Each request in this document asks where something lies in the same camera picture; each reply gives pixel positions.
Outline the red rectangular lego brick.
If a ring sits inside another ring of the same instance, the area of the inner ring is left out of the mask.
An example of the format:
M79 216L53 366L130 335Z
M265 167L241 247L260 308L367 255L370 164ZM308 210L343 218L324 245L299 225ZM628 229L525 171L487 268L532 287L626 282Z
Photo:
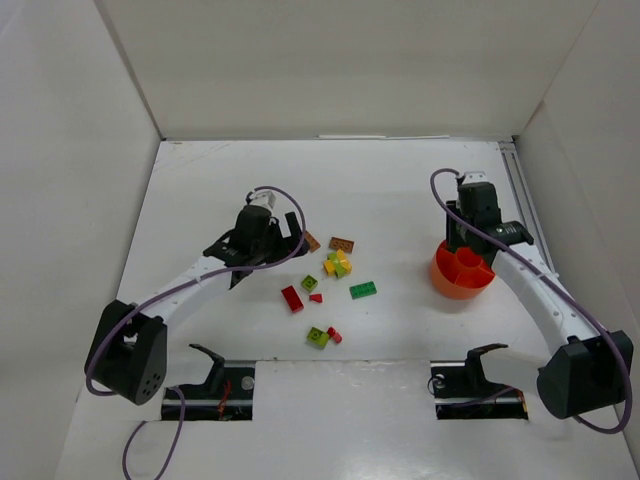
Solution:
M293 285L282 289L281 294L292 314L304 309L304 304Z

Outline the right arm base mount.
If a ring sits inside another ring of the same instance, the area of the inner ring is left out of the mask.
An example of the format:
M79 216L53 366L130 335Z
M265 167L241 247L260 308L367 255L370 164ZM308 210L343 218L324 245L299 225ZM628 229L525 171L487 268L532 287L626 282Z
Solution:
M469 350L463 360L432 360L427 388L438 420L528 420L523 393L486 378L482 356L507 345L492 343Z

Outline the lime green square lego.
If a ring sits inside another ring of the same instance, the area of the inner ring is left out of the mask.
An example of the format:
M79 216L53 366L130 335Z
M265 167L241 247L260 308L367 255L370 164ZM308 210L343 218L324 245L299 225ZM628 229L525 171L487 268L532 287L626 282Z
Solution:
M312 275L306 275L301 281L301 287L308 293L313 293L318 286L318 280Z

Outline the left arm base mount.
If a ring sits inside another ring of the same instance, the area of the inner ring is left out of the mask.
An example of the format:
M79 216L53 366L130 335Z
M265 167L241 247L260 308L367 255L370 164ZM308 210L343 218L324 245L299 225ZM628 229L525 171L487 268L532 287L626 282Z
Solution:
M256 363L227 360L200 344L169 364L160 419L174 421L250 421Z

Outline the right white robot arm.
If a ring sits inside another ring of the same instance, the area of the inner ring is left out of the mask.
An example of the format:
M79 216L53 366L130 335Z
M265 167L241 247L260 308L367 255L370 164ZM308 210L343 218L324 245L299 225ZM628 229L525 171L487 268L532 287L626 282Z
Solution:
M480 173L457 180L446 204L452 250L469 248L516 295L551 354L534 370L538 396L558 419L621 404L626 426L633 409L630 370L634 346L623 331L608 331L561 285L529 231L502 219L494 185Z

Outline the dark green lego plate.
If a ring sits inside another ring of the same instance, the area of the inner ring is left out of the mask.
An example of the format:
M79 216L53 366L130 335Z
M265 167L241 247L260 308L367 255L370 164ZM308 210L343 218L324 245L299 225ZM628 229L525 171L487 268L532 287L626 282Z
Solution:
M349 293L353 300L357 300L376 295L377 287L373 281L368 281L350 286Z

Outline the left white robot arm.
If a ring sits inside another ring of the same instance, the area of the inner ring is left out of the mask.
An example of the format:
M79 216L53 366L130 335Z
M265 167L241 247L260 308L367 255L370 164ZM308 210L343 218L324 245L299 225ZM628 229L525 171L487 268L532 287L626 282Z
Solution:
M269 208L246 205L234 228L163 290L138 303L111 301L102 311L86 359L87 390L134 405L151 400L165 382L168 338L182 322L251 273L307 253L304 213L288 212L285 220L287 236Z

